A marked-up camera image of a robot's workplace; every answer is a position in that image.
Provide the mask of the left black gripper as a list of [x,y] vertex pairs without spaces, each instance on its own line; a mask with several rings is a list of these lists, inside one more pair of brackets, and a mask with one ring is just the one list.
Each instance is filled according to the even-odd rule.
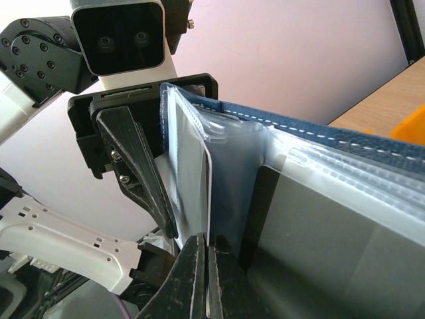
[[111,170],[111,162],[122,193],[174,239],[172,205],[154,160],[163,153],[162,83],[164,80],[74,96],[68,101],[68,117],[94,177],[102,179]]

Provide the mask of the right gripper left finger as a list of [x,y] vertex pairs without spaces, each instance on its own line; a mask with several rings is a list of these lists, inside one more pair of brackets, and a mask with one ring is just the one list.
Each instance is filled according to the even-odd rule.
[[189,237],[161,288],[138,318],[206,318],[205,235]]

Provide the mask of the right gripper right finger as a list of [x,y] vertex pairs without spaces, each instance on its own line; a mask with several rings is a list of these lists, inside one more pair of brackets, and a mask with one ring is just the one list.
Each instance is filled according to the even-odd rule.
[[223,236],[208,249],[208,274],[211,318],[266,317],[266,307]]

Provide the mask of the blue leather card holder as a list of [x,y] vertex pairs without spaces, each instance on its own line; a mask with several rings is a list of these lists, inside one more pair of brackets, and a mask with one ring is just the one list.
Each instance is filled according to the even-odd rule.
[[423,318],[424,148],[161,85],[208,318]]

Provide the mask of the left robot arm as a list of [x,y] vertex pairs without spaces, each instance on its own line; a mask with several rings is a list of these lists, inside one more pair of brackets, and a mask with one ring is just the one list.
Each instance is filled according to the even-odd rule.
[[[1,141],[64,92],[97,178],[114,171],[123,193],[171,239],[177,224],[154,159],[162,154],[160,86],[218,85],[178,77],[172,61],[189,27],[190,1],[73,1],[71,16],[22,18],[1,33]],[[85,276],[114,294],[136,282],[142,251],[64,218],[1,179],[1,249]]]

